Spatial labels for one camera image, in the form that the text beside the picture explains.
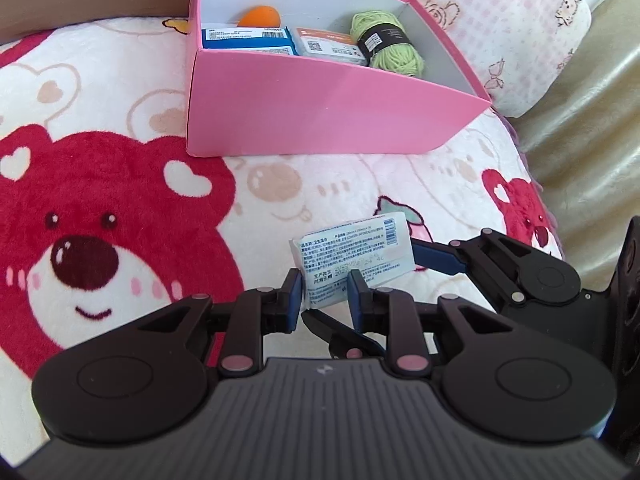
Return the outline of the orange makeup sponge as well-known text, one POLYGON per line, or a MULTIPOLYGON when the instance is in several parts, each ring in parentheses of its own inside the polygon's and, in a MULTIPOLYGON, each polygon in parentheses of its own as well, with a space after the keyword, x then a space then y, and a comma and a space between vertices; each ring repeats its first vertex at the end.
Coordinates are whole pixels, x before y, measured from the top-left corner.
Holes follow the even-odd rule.
POLYGON ((254 6, 240 17, 238 26, 279 28, 281 26, 280 13, 273 6, 254 6))

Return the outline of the pink cardboard box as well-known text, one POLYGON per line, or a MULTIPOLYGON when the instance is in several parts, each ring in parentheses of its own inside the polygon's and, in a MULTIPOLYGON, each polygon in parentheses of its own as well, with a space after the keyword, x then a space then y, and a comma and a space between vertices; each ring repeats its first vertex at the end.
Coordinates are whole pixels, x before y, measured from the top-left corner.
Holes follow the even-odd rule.
POLYGON ((191 0, 186 150, 198 157, 421 154, 490 105, 483 84, 418 0, 191 0), (203 32, 254 6, 286 27, 346 32, 362 11, 398 17, 425 62, 420 77, 301 55, 214 50, 203 32))

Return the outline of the small white tissue pack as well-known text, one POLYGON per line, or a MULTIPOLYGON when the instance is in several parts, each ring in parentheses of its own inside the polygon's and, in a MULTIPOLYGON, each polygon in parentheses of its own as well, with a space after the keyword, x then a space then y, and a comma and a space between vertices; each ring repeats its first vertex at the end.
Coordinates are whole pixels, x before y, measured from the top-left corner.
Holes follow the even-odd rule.
POLYGON ((370 286, 414 270, 408 222, 401 211, 292 238, 290 247, 297 269, 303 273, 307 309, 345 301, 352 270, 359 271, 370 286))

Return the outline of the blue wet wipes pack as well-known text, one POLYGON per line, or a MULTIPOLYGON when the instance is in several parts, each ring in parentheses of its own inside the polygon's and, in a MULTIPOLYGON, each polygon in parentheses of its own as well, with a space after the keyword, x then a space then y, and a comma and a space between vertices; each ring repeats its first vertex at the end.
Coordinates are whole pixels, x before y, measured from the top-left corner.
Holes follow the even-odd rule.
POLYGON ((208 50, 297 55, 292 35, 286 27, 203 28, 202 41, 208 50))

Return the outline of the beige satin curtain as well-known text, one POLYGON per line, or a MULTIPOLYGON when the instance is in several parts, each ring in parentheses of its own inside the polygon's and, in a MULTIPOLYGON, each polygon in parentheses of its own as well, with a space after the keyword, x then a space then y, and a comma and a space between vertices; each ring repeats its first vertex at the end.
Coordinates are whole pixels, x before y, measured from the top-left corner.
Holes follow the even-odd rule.
POLYGON ((610 281, 639 212, 639 0, 605 0, 544 98, 513 123, 584 284, 610 281))

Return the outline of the bear print blanket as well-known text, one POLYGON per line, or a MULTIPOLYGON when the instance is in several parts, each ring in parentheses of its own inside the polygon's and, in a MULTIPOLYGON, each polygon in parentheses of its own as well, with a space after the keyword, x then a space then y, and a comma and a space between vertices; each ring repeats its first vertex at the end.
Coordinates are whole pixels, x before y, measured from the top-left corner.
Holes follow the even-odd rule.
POLYGON ((58 350, 205 292, 280 284, 290 241, 400 211, 412 236, 483 228, 559 255, 508 122, 424 155, 186 154, 186 32, 120 18, 1 48, 1 454, 47 435, 32 375, 58 350))

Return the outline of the pink checked pillow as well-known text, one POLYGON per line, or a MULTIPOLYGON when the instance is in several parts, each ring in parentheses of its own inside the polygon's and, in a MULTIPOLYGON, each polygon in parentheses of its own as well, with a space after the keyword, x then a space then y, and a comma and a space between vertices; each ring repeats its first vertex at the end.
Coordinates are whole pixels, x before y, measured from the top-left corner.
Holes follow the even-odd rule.
POLYGON ((586 0, 418 1, 511 118, 542 99, 591 25, 586 0))

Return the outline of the green yarn ball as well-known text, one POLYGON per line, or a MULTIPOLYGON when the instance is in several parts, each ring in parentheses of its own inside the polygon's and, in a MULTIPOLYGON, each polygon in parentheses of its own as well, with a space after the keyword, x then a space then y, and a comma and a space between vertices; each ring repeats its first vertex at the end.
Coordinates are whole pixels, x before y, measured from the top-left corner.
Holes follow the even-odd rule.
POLYGON ((386 11, 356 13, 350 23, 349 35, 370 67, 408 77, 423 75, 424 59, 394 14, 386 11))

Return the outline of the clear dental floss box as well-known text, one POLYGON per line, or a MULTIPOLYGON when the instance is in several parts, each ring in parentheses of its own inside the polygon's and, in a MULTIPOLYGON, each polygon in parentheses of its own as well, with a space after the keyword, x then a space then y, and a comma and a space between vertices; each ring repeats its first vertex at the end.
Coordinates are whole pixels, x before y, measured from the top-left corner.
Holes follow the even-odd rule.
POLYGON ((306 58, 367 66, 368 61, 352 37, 324 29, 294 27, 291 29, 296 51, 306 58))

